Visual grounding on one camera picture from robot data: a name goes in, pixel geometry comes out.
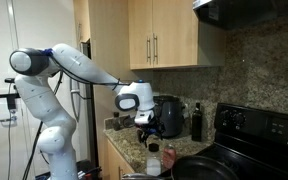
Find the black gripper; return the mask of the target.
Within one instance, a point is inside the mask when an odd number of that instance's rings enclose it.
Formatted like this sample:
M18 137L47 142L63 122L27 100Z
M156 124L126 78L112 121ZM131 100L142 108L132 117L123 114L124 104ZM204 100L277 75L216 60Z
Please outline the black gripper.
M138 141L144 146L147 146L147 139L150 135L155 135L163 140L164 124L152 111L138 111L135 116L135 126L137 127Z

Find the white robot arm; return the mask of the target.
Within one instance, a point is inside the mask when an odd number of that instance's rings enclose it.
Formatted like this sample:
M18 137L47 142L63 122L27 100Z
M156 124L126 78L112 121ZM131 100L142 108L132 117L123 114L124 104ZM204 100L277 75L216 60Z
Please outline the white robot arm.
M122 82L68 44L60 43L45 50L20 48L10 54L9 63L17 73L14 83L27 110L46 126L37 140L37 147L48 156L49 180L79 180L73 145L77 121L50 85L50 79L57 73L107 87L116 93L117 109L135 111L137 126L153 128L156 115L150 83Z

